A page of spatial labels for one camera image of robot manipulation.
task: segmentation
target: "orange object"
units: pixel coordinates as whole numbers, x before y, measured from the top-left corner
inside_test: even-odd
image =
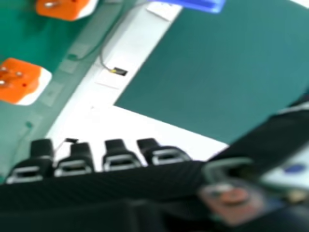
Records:
[[[43,92],[51,73],[44,68],[14,58],[0,65],[0,101],[30,105]]]
[[[98,0],[37,0],[39,15],[75,21],[92,14]]]

